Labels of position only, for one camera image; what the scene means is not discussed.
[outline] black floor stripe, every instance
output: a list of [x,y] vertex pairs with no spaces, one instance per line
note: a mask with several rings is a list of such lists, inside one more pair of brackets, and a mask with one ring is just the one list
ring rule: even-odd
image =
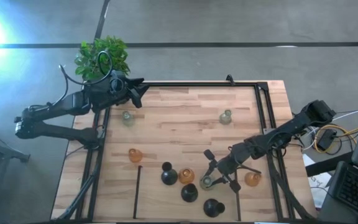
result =
[[77,49],[81,44],[0,44],[0,49]]
[[[127,43],[129,49],[208,47],[358,47],[358,42]],[[0,44],[0,49],[72,49],[81,44]]]
[[106,20],[106,13],[109,7],[109,3],[110,0],[104,0],[102,11],[100,13],[98,28],[96,28],[96,33],[94,35],[95,39],[99,39],[102,36],[103,25],[104,25],[104,21]]
[[127,43],[128,48],[177,47],[358,47],[358,42]]

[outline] white cable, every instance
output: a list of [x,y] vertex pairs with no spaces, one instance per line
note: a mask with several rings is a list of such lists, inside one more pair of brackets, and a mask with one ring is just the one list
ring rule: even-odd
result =
[[346,117],[346,116],[349,116],[349,115],[352,115],[352,114],[355,114],[355,113],[358,113],[358,111],[351,112],[351,113],[348,113],[348,114],[345,114],[345,115],[339,116],[339,117],[337,117],[337,118],[333,119],[333,121],[335,121],[335,120],[337,120],[337,119],[339,119],[339,118],[344,118],[344,117]]
[[[348,114],[345,114],[345,115],[342,115],[342,116],[339,116],[335,119],[333,119],[333,121],[337,120],[337,119],[341,119],[341,118],[344,118],[346,116],[349,116],[349,115],[352,115],[352,114],[355,114],[355,113],[358,113],[358,111],[355,111],[355,112],[351,112],[351,113],[348,113]],[[308,136],[310,133],[314,132],[316,134],[316,130],[319,130],[320,128],[314,128],[313,130],[311,130],[306,136]]]
[[[339,117],[337,117],[337,118],[335,118],[335,119],[333,119],[333,121],[335,121],[335,120],[337,120],[337,119],[341,119],[341,118],[344,118],[344,117],[346,117],[346,116],[349,116],[349,115],[352,115],[352,114],[355,114],[355,113],[358,113],[358,111],[355,111],[355,112],[351,112],[351,113],[348,113],[348,114],[345,114],[345,115],[342,115],[342,116],[339,116]],[[308,136],[310,133],[314,133],[314,136],[316,136],[316,130],[319,130],[320,128],[314,128],[313,130],[311,130],[306,136]],[[306,149],[309,149],[309,148],[311,148],[313,145],[314,145],[314,143],[316,142],[316,139],[314,139],[313,140],[313,142],[311,143],[311,145],[310,146],[308,146],[308,147],[306,147],[306,148],[304,148],[303,149],[303,151],[304,150],[306,150]]]

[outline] clear glass bottle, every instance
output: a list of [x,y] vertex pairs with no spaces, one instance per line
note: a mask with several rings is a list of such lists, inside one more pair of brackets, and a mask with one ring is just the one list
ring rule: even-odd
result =
[[122,123],[127,127],[131,127],[135,123],[134,115],[130,114],[128,111],[122,112]]
[[225,110],[223,114],[219,116],[219,122],[221,124],[230,124],[231,123],[231,110]]

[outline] black metal frame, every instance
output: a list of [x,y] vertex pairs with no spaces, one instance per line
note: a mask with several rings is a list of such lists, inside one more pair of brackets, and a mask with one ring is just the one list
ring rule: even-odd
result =
[[[276,123],[275,123],[275,117],[274,117],[274,113],[273,113],[273,106],[272,106],[272,102],[270,99],[270,93],[269,93],[269,87],[267,82],[234,82],[234,80],[232,79],[231,75],[228,75],[226,78],[227,81],[221,81],[221,82],[146,82],[146,84],[150,85],[150,86],[243,86],[243,87],[253,87],[255,90],[255,97],[256,97],[256,102],[257,102],[257,107],[258,107],[258,112],[259,112],[259,119],[260,119],[260,125],[261,125],[261,130],[262,132],[264,132],[264,130],[267,128],[266,125],[266,120],[265,120],[265,115],[264,115],[264,108],[262,105],[262,97],[260,95],[260,92],[263,91],[264,95],[265,95],[265,99],[266,99],[266,104],[267,104],[267,111],[268,111],[268,118],[270,120],[270,126],[271,128],[276,128]],[[108,126],[108,120],[109,120],[109,112],[110,112],[110,108],[105,110],[105,114],[104,114],[104,121],[103,121],[103,126],[105,128],[107,128]],[[93,120],[93,124],[94,126],[97,126],[99,122],[99,114],[95,114],[94,116],[94,120]],[[91,191],[91,197],[89,200],[89,209],[88,209],[88,213],[86,218],[82,218],[82,214],[83,214],[83,198],[80,199],[80,202],[76,205],[76,215],[75,215],[75,219],[72,220],[68,220],[68,219],[64,219],[64,220],[50,220],[49,223],[91,223],[93,222],[93,213],[94,213],[94,207],[96,204],[96,196],[97,196],[97,191],[98,191],[98,182],[99,182],[99,176],[100,176],[100,171],[101,171],[101,162],[102,162],[102,158],[103,158],[103,151],[104,151],[104,142],[105,142],[106,138],[105,135],[102,136],[102,144],[101,146],[97,149],[98,151],[98,156],[96,159],[96,165],[95,165],[95,169],[97,169],[95,175],[94,175],[94,180],[92,181],[92,191]],[[93,156],[94,150],[89,149],[87,155],[86,155],[86,160],[85,160],[85,167],[84,167],[84,172],[83,172],[83,179],[82,179],[82,183],[81,183],[81,189],[86,185],[86,180],[89,179],[90,177],[90,169],[91,169],[91,161],[92,161],[92,156]],[[268,164],[271,165],[273,164],[273,156],[271,154],[267,154],[267,160],[268,160]],[[288,185],[288,179],[287,179],[287,173],[285,170],[285,165],[284,165],[284,160],[283,160],[283,156],[282,156],[282,152],[281,151],[277,151],[277,161],[278,161],[278,166],[279,166],[279,172],[280,175],[282,177],[282,179],[284,180],[284,182]],[[140,171],[141,171],[142,166],[138,167],[138,173],[137,173],[137,186],[136,186],[136,192],[135,192],[135,202],[134,202],[134,216],[133,218],[136,219],[136,211],[137,211],[137,199],[139,196],[139,184],[140,184]],[[282,206],[281,206],[281,201],[280,201],[280,194],[278,192],[278,185],[276,183],[276,181],[274,179],[270,179],[271,180],[271,184],[272,184],[272,191],[273,191],[273,199],[275,202],[275,208],[276,208],[276,212],[277,212],[277,219],[279,222],[281,221],[288,221],[288,220],[293,220],[296,221],[295,219],[295,213],[293,210],[293,206],[289,203],[289,199],[287,197],[285,197],[286,199],[286,203],[287,203],[287,209],[288,209],[288,218],[284,218],[284,214],[283,214],[283,210],[282,210]],[[241,213],[240,213],[240,203],[239,203],[239,196],[238,194],[236,194],[236,202],[237,202],[237,219],[239,222],[241,222]]]

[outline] metal bracket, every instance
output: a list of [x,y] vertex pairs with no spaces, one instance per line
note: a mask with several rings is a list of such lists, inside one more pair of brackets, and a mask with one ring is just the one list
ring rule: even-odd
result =
[[231,86],[235,86],[235,85],[236,85],[236,83],[235,83],[234,80],[233,80],[233,77],[232,77],[230,74],[227,75],[226,81],[229,81]]
[[269,85],[267,84],[267,82],[257,82],[257,84],[260,89],[263,89],[264,91],[269,90]]
[[270,132],[272,132],[275,128],[264,128],[263,129],[263,134],[268,134]]

